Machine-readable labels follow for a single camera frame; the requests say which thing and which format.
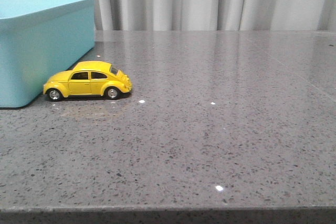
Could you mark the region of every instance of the toy car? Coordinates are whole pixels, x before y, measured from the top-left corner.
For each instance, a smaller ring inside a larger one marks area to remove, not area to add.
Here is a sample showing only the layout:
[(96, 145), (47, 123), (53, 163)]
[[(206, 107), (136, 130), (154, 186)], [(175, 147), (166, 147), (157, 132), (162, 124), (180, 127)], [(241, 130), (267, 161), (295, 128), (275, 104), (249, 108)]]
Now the toy car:
[(131, 89), (130, 78), (111, 63), (82, 61), (72, 70), (50, 77), (43, 85), (43, 94), (51, 101), (77, 95), (105, 96), (116, 100), (121, 93), (128, 93)]

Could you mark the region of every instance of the tire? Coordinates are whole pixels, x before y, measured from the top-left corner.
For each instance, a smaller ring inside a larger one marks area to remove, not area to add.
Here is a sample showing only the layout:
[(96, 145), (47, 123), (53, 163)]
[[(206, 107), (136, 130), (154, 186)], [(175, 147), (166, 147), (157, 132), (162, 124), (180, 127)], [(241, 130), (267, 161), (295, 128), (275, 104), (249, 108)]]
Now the tire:
[(53, 102), (58, 102), (63, 99), (63, 95), (58, 89), (49, 89), (47, 95), (49, 100)]
[(105, 97), (110, 100), (116, 100), (120, 97), (120, 95), (121, 95), (121, 92), (116, 87), (108, 87), (105, 90)]

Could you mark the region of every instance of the gray countertop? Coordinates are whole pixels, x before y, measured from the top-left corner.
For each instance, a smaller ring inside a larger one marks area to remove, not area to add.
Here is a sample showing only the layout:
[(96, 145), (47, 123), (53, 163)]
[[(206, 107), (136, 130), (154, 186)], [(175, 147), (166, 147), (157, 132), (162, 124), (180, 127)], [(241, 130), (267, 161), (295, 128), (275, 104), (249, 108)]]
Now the gray countertop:
[(96, 41), (81, 61), (115, 64), (132, 94), (40, 95), (0, 110), (3, 216), (336, 209), (335, 33), (100, 31)]

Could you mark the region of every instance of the car roof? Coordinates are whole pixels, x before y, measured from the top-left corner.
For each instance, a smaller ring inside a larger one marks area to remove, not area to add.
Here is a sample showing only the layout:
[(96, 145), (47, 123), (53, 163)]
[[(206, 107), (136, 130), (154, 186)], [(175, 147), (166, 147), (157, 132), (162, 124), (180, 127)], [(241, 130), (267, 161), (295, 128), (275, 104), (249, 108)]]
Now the car roof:
[(79, 62), (75, 67), (73, 68), (73, 71), (81, 71), (81, 70), (96, 70), (101, 72), (109, 72), (111, 68), (111, 63), (105, 62), (105, 61), (82, 61)]

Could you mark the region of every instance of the light blue plastic box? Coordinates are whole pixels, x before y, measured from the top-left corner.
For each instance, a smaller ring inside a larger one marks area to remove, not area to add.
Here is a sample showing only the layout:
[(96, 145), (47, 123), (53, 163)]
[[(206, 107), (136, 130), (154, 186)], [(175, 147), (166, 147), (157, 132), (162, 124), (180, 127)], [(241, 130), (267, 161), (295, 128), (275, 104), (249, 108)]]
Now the light blue plastic box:
[(0, 108), (27, 105), (95, 43), (94, 0), (0, 0)]

